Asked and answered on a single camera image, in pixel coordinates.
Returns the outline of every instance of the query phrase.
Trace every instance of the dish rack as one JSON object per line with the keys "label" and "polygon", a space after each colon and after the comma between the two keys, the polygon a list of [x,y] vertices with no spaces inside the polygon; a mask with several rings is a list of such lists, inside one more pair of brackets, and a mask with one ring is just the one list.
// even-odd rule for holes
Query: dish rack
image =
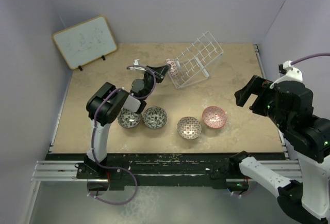
{"label": "dish rack", "polygon": [[178,73],[169,71],[174,86],[179,89],[207,80],[222,55],[223,50],[212,34],[204,33],[174,59]]}

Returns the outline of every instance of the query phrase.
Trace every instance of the whiteboard frame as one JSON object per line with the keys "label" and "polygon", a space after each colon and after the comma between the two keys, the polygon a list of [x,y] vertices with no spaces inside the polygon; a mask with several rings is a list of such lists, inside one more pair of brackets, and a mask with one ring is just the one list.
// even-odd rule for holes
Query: whiteboard frame
{"label": "whiteboard frame", "polygon": [[[112,52],[114,52],[114,51],[116,51],[116,50],[118,49],[118,46],[117,46],[117,44],[116,44],[116,42],[115,42],[115,40],[114,40],[114,37],[113,37],[113,34],[112,34],[112,32],[111,32],[111,29],[110,29],[109,23],[108,23],[108,21],[107,21],[107,18],[106,18],[104,15],[99,15],[99,16],[94,17],[94,18],[92,18],[92,19],[89,19],[89,20],[83,21],[83,22],[81,22],[81,23],[79,23],[79,24],[75,24],[75,25],[73,25],[73,26],[70,26],[70,27],[68,27],[68,28],[66,28],[66,29],[64,29],[64,30],[58,31],[58,32],[56,32],[56,33],[54,33],[54,34],[52,35],[52,39],[53,39],[54,43],[56,44],[56,47],[58,48],[59,52],[61,53],[62,57],[64,58],[64,60],[66,61],[66,63],[68,64],[68,66],[69,66],[70,69],[75,70],[75,69],[79,68],[79,66],[76,67],[76,68],[71,68],[71,67],[70,67],[70,64],[69,64],[68,60],[66,59],[66,57],[64,56],[63,51],[61,50],[61,48],[60,48],[59,45],[57,44],[56,40],[54,39],[54,36],[57,35],[57,34],[59,34],[59,33],[61,33],[61,32],[63,32],[63,31],[66,31],[66,30],[68,30],[68,29],[72,29],[72,28],[74,28],[74,27],[76,27],[76,26],[78,26],[78,25],[85,24],[85,23],[87,23],[87,22],[89,22],[89,21],[92,21],[92,20],[94,20],[94,19],[98,19],[98,18],[104,18],[104,20],[105,20],[105,22],[106,22],[106,24],[107,24],[107,26],[108,26],[109,32],[110,32],[110,34],[111,34],[111,37],[112,37],[112,39],[113,39],[113,42],[114,42],[114,44],[115,44],[115,49],[114,49],[113,51],[110,51],[109,53],[104,54],[104,55],[102,55],[102,56],[106,56],[106,55],[108,55],[108,54],[111,54]],[[95,59],[92,59],[92,60],[90,60],[89,62],[87,62],[87,63],[85,63],[85,64],[82,64],[82,65],[80,65],[80,66],[82,67],[82,66],[84,66],[84,65],[86,65],[86,64],[88,64],[88,63],[90,63],[90,62],[92,62],[92,61],[95,61],[95,60],[97,60],[97,59],[100,59],[100,58],[102,58],[102,56],[97,57],[97,58],[95,58]]]}

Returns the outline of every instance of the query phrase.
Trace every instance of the whiteboard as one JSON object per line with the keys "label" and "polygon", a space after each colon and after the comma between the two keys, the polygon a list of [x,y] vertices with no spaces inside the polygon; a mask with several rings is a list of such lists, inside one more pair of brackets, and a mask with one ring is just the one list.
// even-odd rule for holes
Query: whiteboard
{"label": "whiteboard", "polygon": [[71,69],[76,69],[117,49],[104,16],[53,34],[62,56]]}

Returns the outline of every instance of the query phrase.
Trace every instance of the white wall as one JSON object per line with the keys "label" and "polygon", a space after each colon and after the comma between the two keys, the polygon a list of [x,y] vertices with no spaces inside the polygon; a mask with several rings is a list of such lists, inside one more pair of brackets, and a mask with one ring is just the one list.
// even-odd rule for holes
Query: white wall
{"label": "white wall", "polygon": [[51,0],[0,0],[0,223],[17,223],[51,141],[70,70],[51,34]]}
{"label": "white wall", "polygon": [[[278,77],[278,64],[318,52],[330,52],[330,0],[286,0],[260,46],[266,76]],[[330,57],[298,64],[314,92],[315,114],[330,118]]]}
{"label": "white wall", "polygon": [[65,25],[104,14],[118,42],[260,43],[284,0],[54,0]]}

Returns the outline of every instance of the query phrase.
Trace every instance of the gray floor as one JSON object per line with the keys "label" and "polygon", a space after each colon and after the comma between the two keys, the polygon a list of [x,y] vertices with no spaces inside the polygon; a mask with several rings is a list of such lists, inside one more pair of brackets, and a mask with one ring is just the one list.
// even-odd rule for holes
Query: gray floor
{"label": "gray floor", "polygon": [[[132,187],[102,198],[127,199]],[[297,223],[287,217],[276,199],[258,187],[238,199],[226,190],[205,187],[140,187],[136,198],[123,206],[87,197],[86,183],[42,183],[31,224],[53,223]]]}

